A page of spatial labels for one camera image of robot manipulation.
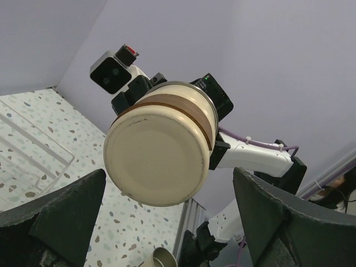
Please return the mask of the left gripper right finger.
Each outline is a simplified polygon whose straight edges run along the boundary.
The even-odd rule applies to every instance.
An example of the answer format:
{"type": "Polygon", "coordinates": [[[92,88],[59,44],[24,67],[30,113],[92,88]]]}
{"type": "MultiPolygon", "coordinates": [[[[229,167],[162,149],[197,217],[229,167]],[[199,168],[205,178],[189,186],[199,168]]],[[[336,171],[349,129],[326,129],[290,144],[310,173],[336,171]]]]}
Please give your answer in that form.
{"type": "Polygon", "coordinates": [[[327,209],[234,168],[254,266],[355,266],[355,216],[327,209]]]}

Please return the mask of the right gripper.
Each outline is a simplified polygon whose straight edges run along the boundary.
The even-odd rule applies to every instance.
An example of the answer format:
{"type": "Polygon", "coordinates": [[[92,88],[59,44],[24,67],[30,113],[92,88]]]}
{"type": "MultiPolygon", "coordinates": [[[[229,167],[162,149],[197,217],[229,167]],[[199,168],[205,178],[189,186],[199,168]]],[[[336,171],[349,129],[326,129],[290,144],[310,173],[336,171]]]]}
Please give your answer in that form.
{"type": "MultiPolygon", "coordinates": [[[[138,75],[131,82],[129,82],[128,89],[123,92],[120,91],[112,100],[111,106],[116,113],[120,115],[128,108],[134,105],[141,97],[149,92],[150,89],[157,85],[166,82],[167,79],[162,73],[157,73],[153,78],[149,79],[143,75],[138,75]]],[[[216,79],[208,73],[202,78],[198,78],[191,82],[192,85],[197,86],[203,90],[210,100],[212,100],[217,111],[217,120],[221,121],[233,110],[233,103],[227,96],[226,92],[217,83],[216,79]]],[[[209,169],[214,170],[222,160],[227,150],[231,148],[228,143],[223,141],[219,130],[216,130],[215,146],[210,156],[209,169]]]]}

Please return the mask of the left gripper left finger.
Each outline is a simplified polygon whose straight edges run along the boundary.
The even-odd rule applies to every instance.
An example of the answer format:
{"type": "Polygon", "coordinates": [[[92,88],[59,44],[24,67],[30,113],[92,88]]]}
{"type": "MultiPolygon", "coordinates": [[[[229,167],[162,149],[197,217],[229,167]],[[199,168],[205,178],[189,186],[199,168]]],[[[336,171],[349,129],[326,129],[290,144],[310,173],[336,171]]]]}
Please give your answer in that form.
{"type": "Polygon", "coordinates": [[[84,266],[105,186],[97,169],[1,212],[1,266],[84,266]]]}

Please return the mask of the cream brown metal cup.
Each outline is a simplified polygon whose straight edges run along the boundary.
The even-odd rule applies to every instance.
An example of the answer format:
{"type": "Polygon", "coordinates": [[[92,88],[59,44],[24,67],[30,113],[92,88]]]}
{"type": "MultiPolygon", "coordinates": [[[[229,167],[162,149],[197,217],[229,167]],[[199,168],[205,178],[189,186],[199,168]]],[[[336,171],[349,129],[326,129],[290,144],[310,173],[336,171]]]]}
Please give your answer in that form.
{"type": "Polygon", "coordinates": [[[178,81],[157,85],[111,125],[103,146],[106,171],[139,203],[180,204],[205,182],[218,123],[202,89],[178,81]]]}

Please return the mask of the beige plastic cup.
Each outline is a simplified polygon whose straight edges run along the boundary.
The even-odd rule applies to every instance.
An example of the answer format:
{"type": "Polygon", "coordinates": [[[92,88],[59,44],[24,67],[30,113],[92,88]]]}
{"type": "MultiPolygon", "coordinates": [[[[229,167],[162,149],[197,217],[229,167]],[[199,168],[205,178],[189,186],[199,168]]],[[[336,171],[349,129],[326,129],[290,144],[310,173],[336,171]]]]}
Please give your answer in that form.
{"type": "Polygon", "coordinates": [[[175,257],[165,248],[156,248],[140,267],[178,267],[175,257]]]}

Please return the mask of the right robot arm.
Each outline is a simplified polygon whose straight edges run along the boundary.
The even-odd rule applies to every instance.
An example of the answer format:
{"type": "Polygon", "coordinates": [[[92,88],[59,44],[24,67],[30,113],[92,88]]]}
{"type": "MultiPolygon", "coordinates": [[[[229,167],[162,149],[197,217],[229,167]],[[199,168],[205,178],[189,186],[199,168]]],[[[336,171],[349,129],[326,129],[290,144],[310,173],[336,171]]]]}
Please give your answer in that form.
{"type": "Polygon", "coordinates": [[[191,83],[139,75],[111,105],[117,117],[105,139],[105,167],[122,193],[142,204],[183,203],[217,168],[250,170],[291,193],[306,172],[297,147],[220,128],[233,103],[211,74],[191,83]]]}

